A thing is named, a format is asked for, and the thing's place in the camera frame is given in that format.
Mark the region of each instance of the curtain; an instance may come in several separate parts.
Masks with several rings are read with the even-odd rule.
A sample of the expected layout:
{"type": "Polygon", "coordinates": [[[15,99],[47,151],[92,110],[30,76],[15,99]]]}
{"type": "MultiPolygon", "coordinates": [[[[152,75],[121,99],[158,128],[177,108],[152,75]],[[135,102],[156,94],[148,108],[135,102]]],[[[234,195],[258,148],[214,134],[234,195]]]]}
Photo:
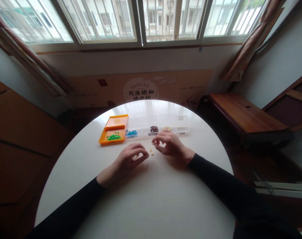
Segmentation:
{"type": "Polygon", "coordinates": [[[244,41],[239,51],[230,61],[221,75],[223,81],[241,81],[242,75],[250,62],[255,50],[264,40],[270,22],[286,0],[268,0],[257,27],[244,41]]]}
{"type": "Polygon", "coordinates": [[[13,56],[52,96],[65,96],[68,86],[0,20],[0,45],[13,56]]]}

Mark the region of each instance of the orange tray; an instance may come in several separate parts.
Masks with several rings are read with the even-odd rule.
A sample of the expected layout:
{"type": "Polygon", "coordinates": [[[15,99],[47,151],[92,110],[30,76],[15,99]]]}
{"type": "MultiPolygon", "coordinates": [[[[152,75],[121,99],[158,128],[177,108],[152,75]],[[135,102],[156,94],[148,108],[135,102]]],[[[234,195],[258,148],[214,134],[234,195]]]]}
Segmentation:
{"type": "Polygon", "coordinates": [[[125,137],[125,125],[123,124],[123,120],[128,119],[129,115],[119,115],[119,116],[110,116],[107,124],[105,125],[103,132],[101,134],[99,143],[113,143],[124,141],[125,137]],[[116,140],[108,140],[107,136],[115,134],[115,132],[119,132],[121,139],[116,140]]]}

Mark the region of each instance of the right hand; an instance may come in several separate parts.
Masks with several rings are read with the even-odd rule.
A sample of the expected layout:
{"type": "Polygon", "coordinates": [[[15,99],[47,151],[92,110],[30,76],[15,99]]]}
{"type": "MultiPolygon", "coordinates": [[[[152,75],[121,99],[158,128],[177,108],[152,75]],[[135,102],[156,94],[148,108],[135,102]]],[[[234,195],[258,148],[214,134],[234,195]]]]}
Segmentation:
{"type": "Polygon", "coordinates": [[[181,158],[184,163],[189,164],[195,155],[195,152],[190,148],[185,147],[176,134],[163,130],[158,133],[153,139],[152,143],[154,147],[164,155],[174,156],[181,158]],[[166,144],[165,147],[160,146],[160,141],[162,144],[166,144]]]}

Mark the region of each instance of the white oval table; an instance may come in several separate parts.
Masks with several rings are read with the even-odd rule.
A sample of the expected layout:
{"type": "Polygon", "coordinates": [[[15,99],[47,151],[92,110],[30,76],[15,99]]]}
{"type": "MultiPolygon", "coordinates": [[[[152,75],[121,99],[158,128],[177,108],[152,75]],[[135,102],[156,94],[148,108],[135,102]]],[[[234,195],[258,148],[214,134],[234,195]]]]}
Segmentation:
{"type": "Polygon", "coordinates": [[[90,122],[69,143],[55,164],[38,206],[36,225],[109,166],[121,150],[140,142],[153,156],[114,183],[92,209],[75,238],[233,238],[235,217],[195,174],[151,145],[152,136],[98,143],[109,116],[187,115],[184,145],[233,174],[226,151],[210,126],[195,113],[160,100],[130,102],[90,122]]]}

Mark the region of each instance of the poster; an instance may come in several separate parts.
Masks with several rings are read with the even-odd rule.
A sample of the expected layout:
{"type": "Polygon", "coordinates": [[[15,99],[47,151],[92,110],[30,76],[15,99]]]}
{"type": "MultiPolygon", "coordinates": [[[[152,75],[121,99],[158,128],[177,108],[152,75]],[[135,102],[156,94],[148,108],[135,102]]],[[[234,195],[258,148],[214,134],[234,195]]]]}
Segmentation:
{"type": "Polygon", "coordinates": [[[189,109],[205,94],[213,70],[148,72],[66,78],[76,108],[115,107],[140,100],[165,100],[189,109]]]}
{"type": "Polygon", "coordinates": [[[124,98],[127,102],[138,100],[157,100],[157,87],[147,78],[133,78],[129,80],[123,90],[124,98]]]}

